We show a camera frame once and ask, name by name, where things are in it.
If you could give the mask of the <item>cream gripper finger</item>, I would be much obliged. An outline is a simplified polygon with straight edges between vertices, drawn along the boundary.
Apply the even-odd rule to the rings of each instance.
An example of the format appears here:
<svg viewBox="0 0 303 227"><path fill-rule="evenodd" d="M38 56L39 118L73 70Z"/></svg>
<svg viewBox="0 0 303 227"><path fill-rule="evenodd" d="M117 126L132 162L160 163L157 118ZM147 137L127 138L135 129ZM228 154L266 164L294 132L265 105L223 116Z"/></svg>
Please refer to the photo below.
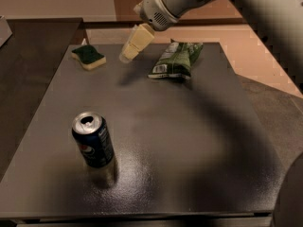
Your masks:
<svg viewBox="0 0 303 227"><path fill-rule="evenodd" d="M154 39L154 30L148 24L134 26L127 42L123 45L119 59L124 63L131 62Z"/></svg>

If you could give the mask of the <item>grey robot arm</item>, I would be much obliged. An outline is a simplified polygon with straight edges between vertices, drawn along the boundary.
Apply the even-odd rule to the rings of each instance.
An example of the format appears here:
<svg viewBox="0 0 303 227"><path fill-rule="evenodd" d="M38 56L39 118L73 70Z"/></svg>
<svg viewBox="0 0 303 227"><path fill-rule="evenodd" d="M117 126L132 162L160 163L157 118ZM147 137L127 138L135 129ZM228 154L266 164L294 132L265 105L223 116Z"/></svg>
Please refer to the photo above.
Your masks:
<svg viewBox="0 0 303 227"><path fill-rule="evenodd" d="M212 0L142 0L135 13L165 31L184 13ZM229 0L297 87L303 86L303 0ZM271 227L303 227L303 153L280 187Z"/></svg>

